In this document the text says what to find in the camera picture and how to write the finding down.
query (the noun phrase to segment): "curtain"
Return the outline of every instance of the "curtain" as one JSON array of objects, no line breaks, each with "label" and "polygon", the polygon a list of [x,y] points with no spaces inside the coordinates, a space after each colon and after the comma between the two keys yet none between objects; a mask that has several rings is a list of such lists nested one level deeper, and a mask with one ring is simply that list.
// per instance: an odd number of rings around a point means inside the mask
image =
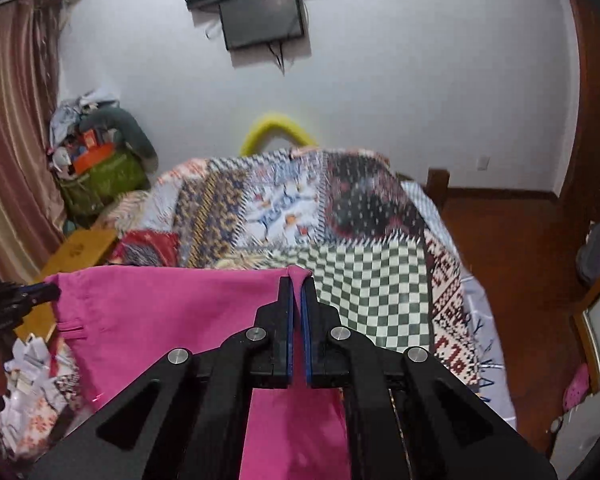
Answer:
[{"label": "curtain", "polygon": [[28,282],[62,240],[64,204],[47,169],[58,88],[61,0],[0,6],[0,279]]}]

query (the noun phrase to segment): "gray bag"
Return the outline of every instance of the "gray bag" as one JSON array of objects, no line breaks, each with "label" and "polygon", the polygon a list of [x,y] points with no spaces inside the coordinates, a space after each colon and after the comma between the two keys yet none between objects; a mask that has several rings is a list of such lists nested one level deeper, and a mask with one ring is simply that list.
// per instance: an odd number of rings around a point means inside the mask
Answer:
[{"label": "gray bag", "polygon": [[580,278],[593,285],[600,275],[600,222],[595,224],[586,243],[578,250],[576,269]]}]

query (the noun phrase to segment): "wooden bed frame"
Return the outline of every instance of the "wooden bed frame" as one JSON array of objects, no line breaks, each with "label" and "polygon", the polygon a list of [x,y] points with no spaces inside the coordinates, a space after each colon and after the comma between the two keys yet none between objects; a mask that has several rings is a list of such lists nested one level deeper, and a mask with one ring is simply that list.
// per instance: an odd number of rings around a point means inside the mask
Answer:
[{"label": "wooden bed frame", "polygon": [[[410,176],[401,173],[396,173],[395,176],[400,182],[403,180],[414,180]],[[429,168],[424,192],[436,205],[438,211],[442,211],[449,192],[449,172],[447,170]]]}]

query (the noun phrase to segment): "green bag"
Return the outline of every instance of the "green bag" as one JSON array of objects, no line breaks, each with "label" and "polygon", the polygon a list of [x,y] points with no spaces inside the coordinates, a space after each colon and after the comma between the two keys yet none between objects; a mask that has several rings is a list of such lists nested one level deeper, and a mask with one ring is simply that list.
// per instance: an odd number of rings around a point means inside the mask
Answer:
[{"label": "green bag", "polygon": [[67,211],[80,225],[90,225],[117,195],[147,189],[142,166],[128,150],[117,151],[75,180],[58,180]]}]

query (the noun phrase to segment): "wooden floor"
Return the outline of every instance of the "wooden floor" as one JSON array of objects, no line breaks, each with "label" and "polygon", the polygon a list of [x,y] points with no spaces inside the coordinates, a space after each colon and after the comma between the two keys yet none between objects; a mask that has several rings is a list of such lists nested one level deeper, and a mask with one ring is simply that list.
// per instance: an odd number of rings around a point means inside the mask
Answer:
[{"label": "wooden floor", "polygon": [[582,350],[568,307],[584,294],[582,243],[549,200],[449,199],[443,210],[462,259],[487,291],[504,352],[518,431],[547,452],[552,420]]}]

